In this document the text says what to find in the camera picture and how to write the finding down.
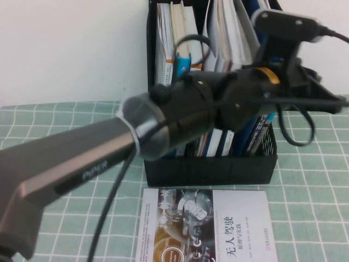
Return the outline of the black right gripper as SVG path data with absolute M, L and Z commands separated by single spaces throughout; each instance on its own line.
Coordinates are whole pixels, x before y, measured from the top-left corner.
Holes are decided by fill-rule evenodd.
M 346 107 L 346 98 L 334 95 L 324 88 L 317 72 L 302 66 L 301 62 L 298 57 L 278 59 L 281 98 L 289 101 L 281 103 L 281 109 L 341 112 Z

